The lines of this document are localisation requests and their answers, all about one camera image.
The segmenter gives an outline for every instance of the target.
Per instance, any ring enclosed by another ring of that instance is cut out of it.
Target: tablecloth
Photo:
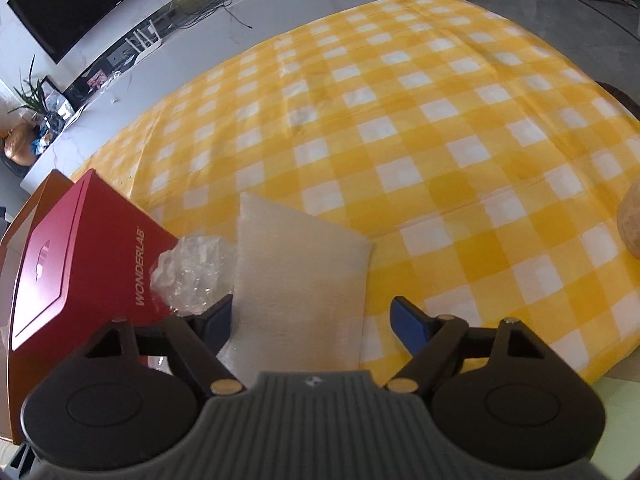
[[[369,237],[361,364],[379,382],[409,359],[395,295],[472,326],[520,318],[595,380],[640,340],[640,266],[615,221],[639,131],[501,16],[380,0],[204,73],[76,176],[96,168],[177,236],[234,239],[248,190]]]

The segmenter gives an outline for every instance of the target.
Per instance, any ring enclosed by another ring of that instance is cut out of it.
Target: crumpled clear plastic bag
[[[219,236],[180,238],[160,254],[151,291],[179,316],[202,314],[234,290],[236,245]]]

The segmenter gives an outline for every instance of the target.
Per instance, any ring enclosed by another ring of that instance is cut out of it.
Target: gold screw
[[[418,383],[406,377],[396,377],[386,384],[386,389],[396,394],[412,394],[418,391]]]
[[[242,383],[237,379],[218,379],[211,383],[211,391],[217,396],[235,395],[242,391]]]

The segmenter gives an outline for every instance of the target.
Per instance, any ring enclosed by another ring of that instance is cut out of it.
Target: pale green surface
[[[593,387],[607,412],[593,463],[611,480],[623,480],[640,463],[640,383],[603,377]]]

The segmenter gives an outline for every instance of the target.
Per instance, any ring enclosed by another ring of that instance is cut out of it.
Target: foam pouch
[[[232,335],[218,355],[245,385],[261,371],[358,367],[372,243],[242,193]]]

